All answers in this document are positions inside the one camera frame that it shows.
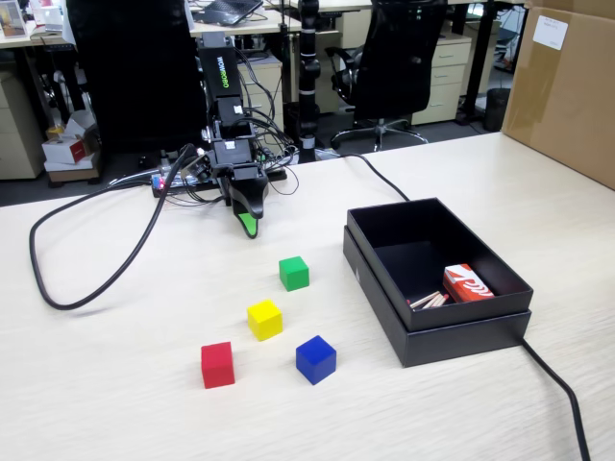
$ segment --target green cube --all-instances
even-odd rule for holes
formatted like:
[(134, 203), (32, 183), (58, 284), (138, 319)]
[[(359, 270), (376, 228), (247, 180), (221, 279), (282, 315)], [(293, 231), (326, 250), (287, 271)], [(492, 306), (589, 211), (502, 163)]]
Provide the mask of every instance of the green cube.
[(309, 268), (300, 256), (280, 261), (280, 280), (286, 291), (298, 290), (309, 286)]

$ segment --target open box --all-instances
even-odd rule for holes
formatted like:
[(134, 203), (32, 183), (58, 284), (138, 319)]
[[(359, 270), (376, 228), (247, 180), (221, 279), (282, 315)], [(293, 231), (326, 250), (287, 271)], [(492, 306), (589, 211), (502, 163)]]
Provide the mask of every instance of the open box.
[[(517, 346), (533, 290), (437, 199), (348, 211), (344, 255), (404, 366)], [(413, 310), (467, 263), (495, 297)]]

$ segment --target wooden table surface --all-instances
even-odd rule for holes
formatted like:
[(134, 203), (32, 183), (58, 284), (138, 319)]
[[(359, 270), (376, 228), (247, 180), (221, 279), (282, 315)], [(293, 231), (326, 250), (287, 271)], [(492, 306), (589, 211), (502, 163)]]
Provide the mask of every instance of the wooden table surface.
[[(593, 459), (613, 459), (615, 192), (498, 133), (369, 158), (534, 288), (526, 338), (576, 390)], [(256, 240), (221, 204), (165, 205), (122, 278), (70, 312), (43, 302), (28, 256), (31, 225), (70, 199), (0, 208), (0, 459), (578, 460), (565, 394), (521, 348), (401, 368), (342, 254), (346, 210), (399, 197), (358, 158), (294, 171)], [(99, 286), (155, 204), (115, 192), (43, 225), (52, 296)], [(286, 293), (278, 261), (294, 255), (311, 285)], [(246, 308), (265, 299), (284, 332), (260, 343)], [(338, 368), (312, 386), (294, 358), (316, 334)], [(205, 390), (200, 348), (222, 341), (236, 384)]]
[[(273, 10), (265, 11), (264, 15), (266, 20), (261, 20), (257, 16), (254, 16), (253, 20), (242, 22), (232, 27), (222, 27), (213, 24), (195, 23), (194, 29), (190, 31), (190, 34), (194, 37), (201, 36), (203, 32), (219, 32), (223, 31), (227, 36), (245, 36), (248, 34), (275, 34), (280, 31), (280, 24), (282, 22), (282, 16), (279, 12)], [(301, 22), (296, 19), (286, 18), (286, 23), (290, 24), (288, 27), (289, 32), (299, 32), (301, 30)], [(30, 34), (35, 29), (35, 21), (28, 21), (26, 23), (27, 36), (22, 37), (4, 37), (0, 36), (0, 49), (1, 48), (23, 48), (24, 46), (39, 46), (43, 44), (62, 44), (65, 41), (61, 36), (46, 36), (41, 40), (39, 37), (30, 38)]]

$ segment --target white label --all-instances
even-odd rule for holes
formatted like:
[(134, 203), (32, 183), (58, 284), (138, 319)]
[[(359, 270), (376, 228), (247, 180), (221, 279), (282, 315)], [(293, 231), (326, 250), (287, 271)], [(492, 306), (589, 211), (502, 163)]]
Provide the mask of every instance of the white label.
[(567, 30), (568, 24), (565, 22), (547, 16), (538, 16), (534, 41), (559, 51), (564, 44)]

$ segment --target office chair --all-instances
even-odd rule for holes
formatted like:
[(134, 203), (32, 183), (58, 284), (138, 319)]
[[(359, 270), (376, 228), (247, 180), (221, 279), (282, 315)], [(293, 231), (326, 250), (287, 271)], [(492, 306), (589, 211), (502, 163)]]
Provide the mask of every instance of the office chair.
[[(376, 137), (374, 151), (381, 149), (387, 132), (428, 142), (409, 130), (407, 120), (386, 123), (384, 119), (410, 115), (428, 106), (431, 59), (447, 7), (447, 0), (372, 0), (365, 44), (352, 55), (336, 47), (326, 49), (333, 66), (333, 89), (355, 106), (355, 126), (332, 138), (334, 149), (343, 139), (366, 133)], [(335, 55), (344, 61), (344, 70), (335, 68)]]
[(177, 151), (207, 125), (184, 0), (67, 0), (103, 152)]

